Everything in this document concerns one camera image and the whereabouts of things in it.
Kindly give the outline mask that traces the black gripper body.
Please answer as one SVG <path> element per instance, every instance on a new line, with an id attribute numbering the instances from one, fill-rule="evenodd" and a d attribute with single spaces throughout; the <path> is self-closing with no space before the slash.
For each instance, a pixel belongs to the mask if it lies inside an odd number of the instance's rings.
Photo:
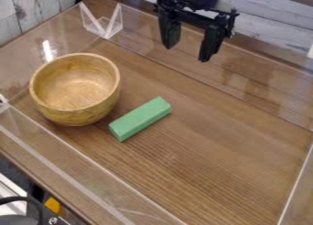
<path id="1" fill-rule="evenodd" d="M 237 9 L 221 0 L 156 0 L 160 28 L 167 29 L 180 22 L 200 28 L 215 24 L 226 37 L 234 35 Z"/>

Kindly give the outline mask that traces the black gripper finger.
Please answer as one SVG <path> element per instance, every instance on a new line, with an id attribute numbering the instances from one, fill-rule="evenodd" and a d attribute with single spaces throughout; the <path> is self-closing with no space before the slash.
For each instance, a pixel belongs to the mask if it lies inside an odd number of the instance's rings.
<path id="1" fill-rule="evenodd" d="M 205 38 L 200 44 L 198 59 L 200 62 L 210 61 L 211 56 L 219 51 L 221 43 L 225 37 L 225 30 L 217 25 L 206 28 Z"/>
<path id="2" fill-rule="evenodd" d="M 171 49 L 180 39 L 180 21 L 178 15 L 174 11 L 160 9 L 158 19 L 163 46 Z"/>

